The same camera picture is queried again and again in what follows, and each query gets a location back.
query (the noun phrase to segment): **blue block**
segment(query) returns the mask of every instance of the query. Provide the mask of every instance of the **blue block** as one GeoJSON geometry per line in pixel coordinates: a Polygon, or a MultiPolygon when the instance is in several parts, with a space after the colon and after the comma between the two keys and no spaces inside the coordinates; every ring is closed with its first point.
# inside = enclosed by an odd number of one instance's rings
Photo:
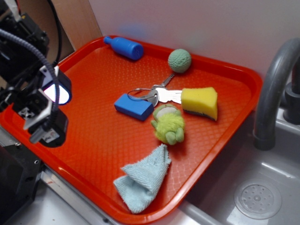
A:
{"type": "Polygon", "coordinates": [[[154,111],[152,103],[140,99],[131,99],[123,94],[115,103],[117,111],[144,121],[154,111]]]}

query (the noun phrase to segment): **faucet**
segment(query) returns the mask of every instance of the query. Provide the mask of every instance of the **faucet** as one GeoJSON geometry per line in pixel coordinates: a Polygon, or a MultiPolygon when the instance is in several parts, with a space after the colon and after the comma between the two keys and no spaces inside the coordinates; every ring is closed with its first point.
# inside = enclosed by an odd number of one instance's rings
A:
{"type": "Polygon", "coordinates": [[[300,38],[290,39],[280,47],[266,74],[253,130],[257,149],[270,150],[275,146],[275,124],[282,96],[287,103],[284,119],[300,124],[300,38]],[[292,82],[286,85],[291,73],[292,82]]]}

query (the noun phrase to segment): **green ball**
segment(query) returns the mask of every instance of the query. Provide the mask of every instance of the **green ball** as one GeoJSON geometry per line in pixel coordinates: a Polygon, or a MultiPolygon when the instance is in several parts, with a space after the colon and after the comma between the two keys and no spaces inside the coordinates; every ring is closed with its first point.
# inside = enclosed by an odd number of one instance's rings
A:
{"type": "Polygon", "coordinates": [[[192,57],[184,49],[176,49],[169,55],[168,64],[171,70],[176,73],[184,73],[190,67],[192,57]]]}

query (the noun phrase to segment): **orange tray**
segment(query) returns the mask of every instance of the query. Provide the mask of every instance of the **orange tray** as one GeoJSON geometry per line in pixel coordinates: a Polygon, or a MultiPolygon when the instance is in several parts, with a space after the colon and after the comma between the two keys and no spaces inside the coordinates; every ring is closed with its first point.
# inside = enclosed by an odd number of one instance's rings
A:
{"type": "MultiPolygon", "coordinates": [[[[96,39],[60,63],[71,79],[73,99],[60,109],[67,115],[67,140],[58,148],[31,144],[22,120],[9,107],[1,125],[37,154],[45,164],[77,188],[115,220],[146,224],[165,217],[184,199],[205,169],[255,107],[262,81],[254,71],[192,55],[192,65],[170,81],[169,90],[214,87],[218,120],[182,112],[185,141],[168,146],[172,163],[157,197],[134,215],[122,201],[113,181],[125,175],[121,167],[148,156],[161,143],[154,136],[150,116],[140,121],[115,110],[114,102],[138,87],[151,88],[171,73],[167,60],[172,49],[140,42],[138,61],[116,54],[96,39]]],[[[181,105],[173,103],[182,110],[181,105]]]]}

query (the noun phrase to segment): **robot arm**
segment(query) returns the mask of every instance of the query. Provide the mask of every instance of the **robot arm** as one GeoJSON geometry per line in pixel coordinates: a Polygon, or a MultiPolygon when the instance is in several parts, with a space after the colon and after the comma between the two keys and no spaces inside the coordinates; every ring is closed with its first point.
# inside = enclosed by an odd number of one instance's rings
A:
{"type": "Polygon", "coordinates": [[[10,104],[32,134],[32,143],[61,146],[68,119],[59,109],[59,77],[71,81],[46,60],[49,39],[27,14],[19,15],[14,1],[0,0],[0,76],[7,82],[0,90],[0,112],[10,104]],[[55,86],[52,101],[44,90],[55,86]]]}

